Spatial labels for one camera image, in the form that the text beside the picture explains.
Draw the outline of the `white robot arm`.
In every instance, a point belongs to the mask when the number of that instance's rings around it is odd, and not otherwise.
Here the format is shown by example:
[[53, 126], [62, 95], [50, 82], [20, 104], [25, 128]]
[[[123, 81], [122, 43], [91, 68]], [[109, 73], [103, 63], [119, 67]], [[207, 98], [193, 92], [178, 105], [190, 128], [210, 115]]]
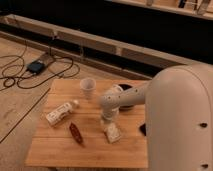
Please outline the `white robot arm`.
[[213, 171], [213, 65], [180, 65], [100, 98], [102, 117], [143, 104], [149, 171]]

